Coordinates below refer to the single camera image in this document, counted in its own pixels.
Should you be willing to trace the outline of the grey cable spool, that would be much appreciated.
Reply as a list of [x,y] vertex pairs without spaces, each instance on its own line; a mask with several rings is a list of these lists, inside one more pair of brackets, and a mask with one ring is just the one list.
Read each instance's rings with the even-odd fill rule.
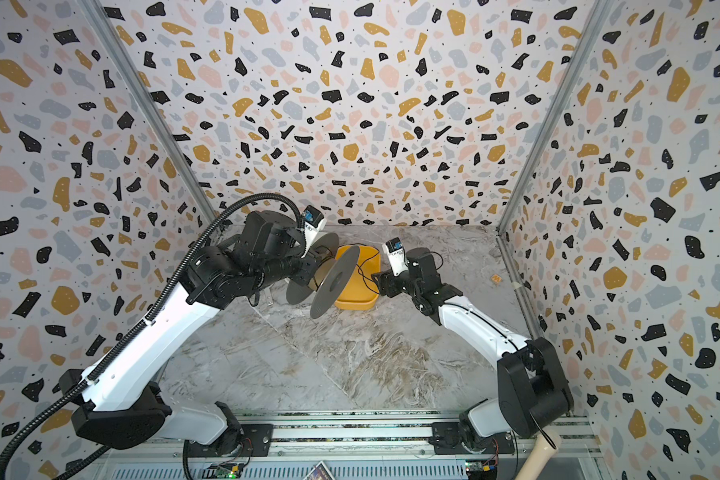
[[356,271],[360,248],[351,245],[339,254],[339,235],[330,232],[320,236],[303,258],[303,267],[289,279],[286,301],[298,305],[315,294],[310,317],[317,319],[338,300]]

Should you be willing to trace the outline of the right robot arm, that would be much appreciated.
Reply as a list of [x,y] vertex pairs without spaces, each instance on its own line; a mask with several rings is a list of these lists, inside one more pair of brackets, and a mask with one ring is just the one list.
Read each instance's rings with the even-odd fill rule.
[[544,444],[558,448],[561,441],[549,425],[568,413],[574,401],[551,342],[516,333],[481,311],[461,290],[441,280],[429,249],[405,251],[394,238],[383,250],[390,268],[372,275],[380,295],[408,295],[421,314],[494,363],[497,397],[460,414],[463,447],[482,451],[491,437],[511,432],[520,438],[540,435]]

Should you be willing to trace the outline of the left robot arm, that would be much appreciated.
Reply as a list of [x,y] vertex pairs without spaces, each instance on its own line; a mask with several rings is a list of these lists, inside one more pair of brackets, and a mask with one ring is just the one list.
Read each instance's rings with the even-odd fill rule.
[[194,442],[217,455],[242,448],[243,427],[225,403],[171,396],[154,377],[195,331],[233,300],[254,301],[275,282],[314,272],[317,260],[308,250],[326,220],[313,207],[304,211],[302,220],[298,226],[279,212],[255,211],[247,215],[241,234],[216,245],[201,242],[156,318],[143,319],[140,331],[110,363],[97,361],[102,373],[73,400],[77,436],[116,450],[152,438]]

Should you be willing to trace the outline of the yellow rectangular tray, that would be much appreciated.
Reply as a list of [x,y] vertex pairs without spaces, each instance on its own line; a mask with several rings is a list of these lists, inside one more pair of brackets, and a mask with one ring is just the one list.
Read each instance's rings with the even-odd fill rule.
[[379,293],[371,275],[381,271],[381,254],[373,246],[357,244],[360,249],[356,267],[349,282],[334,305],[341,310],[371,310]]

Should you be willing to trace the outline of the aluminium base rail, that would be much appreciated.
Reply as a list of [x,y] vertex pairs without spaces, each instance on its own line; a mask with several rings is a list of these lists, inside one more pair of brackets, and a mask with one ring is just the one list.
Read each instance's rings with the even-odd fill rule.
[[[97,460],[85,479],[515,479],[535,439],[511,432],[474,452],[459,442],[457,418],[439,411],[330,411],[247,416],[243,453],[151,440]],[[588,420],[565,417],[542,479],[607,479]]]

